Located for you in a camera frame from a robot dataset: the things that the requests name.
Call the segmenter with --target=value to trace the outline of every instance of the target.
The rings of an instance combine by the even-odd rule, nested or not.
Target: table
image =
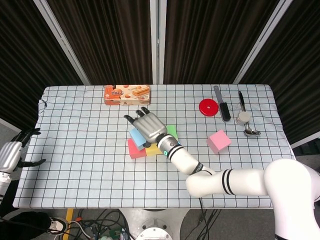
[[[218,113],[205,117],[198,105],[215,99],[214,85],[151,85],[148,109],[165,124],[177,127],[180,143],[205,166],[224,169],[264,169],[272,160],[294,159],[283,132],[273,92],[268,85],[219,85],[231,120]],[[247,138],[235,123],[241,109],[238,91],[252,112],[250,126],[262,131]],[[46,159],[24,168],[13,205],[19,208],[199,208],[186,190],[185,175],[164,155],[132,160],[124,115],[136,116],[139,106],[107,106],[103,86],[51,86],[39,101],[36,128],[26,161]],[[224,130],[231,145],[213,154],[206,139]],[[268,196],[214,194],[204,208],[270,208]]]

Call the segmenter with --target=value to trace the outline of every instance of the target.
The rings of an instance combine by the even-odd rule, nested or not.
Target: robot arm
[[[192,157],[148,109],[126,115],[149,143],[157,147],[176,168],[189,175],[186,187],[197,198],[210,194],[269,195],[274,209],[277,240],[320,239],[314,202],[320,200],[320,174],[292,159],[271,162],[261,169],[227,169],[215,172]]]
[[[186,187],[193,197],[210,194],[267,195],[264,185],[264,171],[259,169],[228,169],[221,172],[204,166],[170,134],[159,118],[147,108],[137,110],[140,118],[124,117],[133,124],[149,143],[157,143],[160,151],[182,173],[189,175]]]
[[[17,168],[35,167],[42,164],[45,159],[37,162],[21,161],[22,149],[28,143],[32,135],[39,135],[40,128],[21,131],[10,142],[4,144],[0,150],[0,204],[11,183],[10,174]]]

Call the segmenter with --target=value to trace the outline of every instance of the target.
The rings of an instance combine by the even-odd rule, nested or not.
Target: red block
[[[144,148],[141,151],[139,151],[139,149],[135,145],[135,142],[131,138],[128,139],[128,147],[129,147],[129,154],[132,159],[137,159],[137,158],[142,158],[147,156],[146,149]]]

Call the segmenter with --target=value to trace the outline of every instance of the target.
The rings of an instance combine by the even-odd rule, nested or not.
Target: cable
[[[94,233],[94,235],[96,237],[99,237],[100,234],[102,234],[101,232],[102,232],[103,228],[105,229],[105,228],[109,228],[109,227],[114,226],[114,225],[118,225],[119,227],[124,229],[124,231],[129,236],[130,239],[135,240],[135,238],[130,233],[127,219],[123,215],[123,213],[119,209],[116,209],[116,210],[112,210],[112,211],[106,213],[106,215],[103,218],[100,218],[106,212],[106,210],[107,209],[103,210],[96,219],[86,219],[86,220],[79,221],[79,223],[82,225],[82,229],[85,230],[86,228],[90,228],[90,227],[92,228],[94,225],[96,225],[96,227],[97,227],[96,230],[97,231]],[[82,213],[83,213],[83,210],[79,211],[78,217],[80,217]],[[107,219],[108,216],[113,214],[113,213],[117,213],[118,214],[118,218],[116,220]],[[124,226],[119,223],[119,220],[120,220],[121,217],[123,218]],[[111,222],[112,224],[105,225],[104,222]],[[78,240],[79,237],[81,236],[81,234],[82,234],[82,232],[79,229],[74,240]]]
[[[209,218],[208,218],[208,225],[210,224],[211,220],[213,219],[213,217],[215,216],[215,214],[217,213],[217,210],[214,209]],[[204,240],[206,238],[206,235],[207,235],[207,231],[206,231],[206,226],[203,227],[203,229],[201,230],[201,232],[199,233],[198,237],[196,238],[197,240],[200,240],[201,237],[202,237],[202,240]]]
[[[211,213],[209,219],[208,219],[208,224],[210,224],[210,222],[212,221],[212,219],[215,217],[215,219],[213,220],[212,224],[209,227],[209,231],[210,229],[213,227],[214,223],[216,222],[216,220],[218,219],[219,215],[221,213],[221,210],[213,210],[213,212]],[[205,230],[205,227],[202,229],[202,231],[200,232],[199,236],[197,237],[197,240],[200,240],[201,237],[202,239],[205,239],[206,237],[206,232],[202,233]]]
[[[204,208],[203,208],[203,205],[202,205],[202,199],[201,198],[199,198],[199,202],[200,202],[201,212],[202,212],[202,215],[203,215],[203,218],[204,218],[204,223],[205,223],[206,233],[208,235],[208,240],[210,240],[208,223],[207,223],[206,216],[205,216],[205,213],[204,213]]]
[[[67,229],[67,231],[68,231],[68,230],[71,230],[71,229],[78,229],[78,230],[80,231],[80,233],[81,233],[80,227],[77,227],[77,226],[69,227],[69,228]],[[59,237],[58,240],[63,240],[64,235],[65,235],[65,234],[59,235],[59,236],[58,236],[58,237]]]
[[[196,230],[197,229],[197,227],[199,227],[199,225],[203,222],[203,220],[204,220],[204,218],[203,218],[204,216],[202,215],[201,217],[200,217],[200,219],[199,219],[199,221],[198,221],[198,223],[197,223],[197,225],[191,230],[191,232],[185,237],[185,239],[184,240],[187,240],[187,238],[193,233],[193,231],[194,230]]]
[[[88,238],[91,238],[90,235],[86,234],[85,230],[82,228],[82,226],[80,225],[80,223],[78,223],[77,221],[73,221],[73,220],[71,220],[71,221],[68,222],[68,224],[72,224],[72,223],[78,224],[79,227],[80,227],[80,229],[81,229],[81,231],[82,231],[82,233],[83,233],[84,235],[86,235]]]

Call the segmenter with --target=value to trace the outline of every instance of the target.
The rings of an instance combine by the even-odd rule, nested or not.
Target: black cable
[[[99,215],[96,219],[81,220],[79,223],[82,224],[83,230],[85,230],[86,228],[89,228],[89,227],[93,226],[94,224],[96,224],[97,227],[98,227],[98,232],[97,232],[96,234],[99,235],[100,232],[101,232],[101,230],[102,230],[102,227],[107,227],[107,228],[108,228],[108,227],[111,227],[111,226],[114,226],[114,225],[118,225],[118,226],[120,226],[122,229],[124,229],[124,231],[125,231],[126,234],[129,236],[129,238],[135,239],[135,238],[132,236],[132,234],[130,233],[129,225],[128,225],[128,222],[127,222],[126,217],[124,216],[124,214],[123,214],[120,210],[118,210],[118,209],[117,209],[117,210],[112,210],[112,211],[108,212],[103,218],[100,219],[100,217],[105,213],[106,210],[107,210],[107,209],[105,209],[104,211],[102,211],[102,212],[100,213],[100,215]],[[119,214],[116,221],[111,220],[111,219],[107,219],[107,217],[108,217],[110,214],[112,214],[112,213],[118,213],[118,214]],[[119,223],[120,217],[123,218],[124,226]],[[112,222],[112,224],[105,225],[105,224],[103,224],[105,221],[107,221],[107,222]],[[79,231],[78,231],[77,236],[76,236],[76,238],[75,238],[74,240],[79,239],[79,237],[81,236],[81,234],[82,234],[82,232],[79,232]]]
[[[201,213],[203,215],[203,219],[204,219],[204,223],[205,223],[206,232],[207,232],[207,235],[208,235],[208,240],[210,240],[209,230],[208,230],[208,223],[207,223],[206,216],[205,216],[205,213],[204,213],[204,208],[203,208],[203,205],[202,205],[202,199],[200,197],[199,197],[199,202],[200,202],[200,207],[201,207]]]
[[[82,213],[83,213],[84,209],[80,209],[79,212],[78,212],[78,217],[81,217]]]
[[[217,220],[217,218],[219,217],[219,214],[221,213],[221,210],[214,210],[212,213],[211,213],[211,215],[210,215],[210,217],[209,217],[209,219],[208,219],[208,224],[210,224],[210,222],[211,222],[211,220],[215,217],[215,219],[213,220],[213,222],[212,222],[212,224],[210,225],[210,227],[209,227],[209,231],[210,231],[210,229],[213,227],[213,225],[214,225],[214,223],[216,222],[216,220]],[[204,233],[202,233],[203,231],[205,230],[205,227],[202,229],[202,231],[199,233],[199,236],[197,237],[197,240],[200,240],[201,239],[201,237],[202,237],[202,239],[205,239],[205,236],[206,236],[206,232],[204,232]]]
[[[209,231],[212,228],[212,226],[215,224],[215,222],[216,222],[217,218],[219,217],[220,213],[221,213],[221,210],[218,211],[218,214],[216,215],[215,219],[213,220],[211,226],[209,227]]]
[[[209,216],[209,218],[208,218],[208,226],[209,226],[209,224],[211,223],[211,220],[213,219],[213,217],[215,216],[215,214],[217,213],[217,210],[216,209],[214,209],[212,212],[211,212],[211,214],[210,214],[210,216]],[[204,226],[203,227],[203,229],[201,230],[201,232],[199,233],[199,235],[198,235],[198,237],[196,238],[197,240],[200,240],[201,239],[201,237],[202,237],[202,240],[204,240],[205,238],[206,238],[206,235],[207,235],[207,231],[206,231],[206,226]]]
[[[78,227],[78,226],[69,227],[66,231],[71,230],[71,229],[78,229],[79,231],[81,231],[81,228]],[[64,235],[65,235],[65,234],[66,234],[66,233],[63,233],[62,235],[59,235],[58,240],[62,240],[62,239],[64,238]]]
[[[199,225],[203,222],[204,219],[201,220],[201,218],[199,219],[197,225],[191,230],[191,232],[185,237],[184,240],[187,240],[187,238],[193,233],[194,230],[196,230],[197,227],[199,227]]]

